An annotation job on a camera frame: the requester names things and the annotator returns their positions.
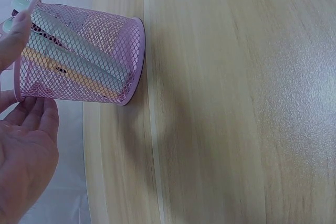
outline metal mesh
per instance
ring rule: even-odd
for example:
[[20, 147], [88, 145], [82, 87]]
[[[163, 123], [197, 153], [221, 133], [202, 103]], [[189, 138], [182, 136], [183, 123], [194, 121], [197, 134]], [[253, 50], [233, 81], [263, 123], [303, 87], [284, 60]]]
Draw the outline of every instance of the metal mesh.
[[143, 26], [137, 19], [38, 3], [23, 51], [23, 97], [128, 102], [142, 70]]

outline pen holder base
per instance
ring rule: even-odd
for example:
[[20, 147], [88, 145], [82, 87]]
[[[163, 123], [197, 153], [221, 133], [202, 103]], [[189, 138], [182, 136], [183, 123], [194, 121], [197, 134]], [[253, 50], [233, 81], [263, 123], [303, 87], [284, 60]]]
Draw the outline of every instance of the pen holder base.
[[30, 39], [14, 66], [17, 99], [126, 105], [144, 62], [141, 20], [39, 0], [31, 5]]

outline wood grain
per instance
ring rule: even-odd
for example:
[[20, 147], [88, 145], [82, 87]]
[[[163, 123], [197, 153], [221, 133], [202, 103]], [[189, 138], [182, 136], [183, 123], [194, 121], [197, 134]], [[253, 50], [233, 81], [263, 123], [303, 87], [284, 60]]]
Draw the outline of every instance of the wood grain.
[[142, 111], [142, 124], [129, 130], [124, 114], [115, 122], [118, 109], [100, 105], [99, 129], [102, 146], [131, 132], [114, 149], [121, 164], [109, 162], [147, 178], [132, 186], [142, 186], [141, 200], [157, 198], [146, 208], [153, 223], [335, 223], [335, 7], [336, 0], [144, 0], [148, 81], [137, 96], [146, 84], [148, 96], [125, 108]]
[[[143, 0], [95, 0], [93, 8], [143, 19]], [[85, 103], [83, 112], [92, 223], [160, 223], [146, 69], [128, 106]]]

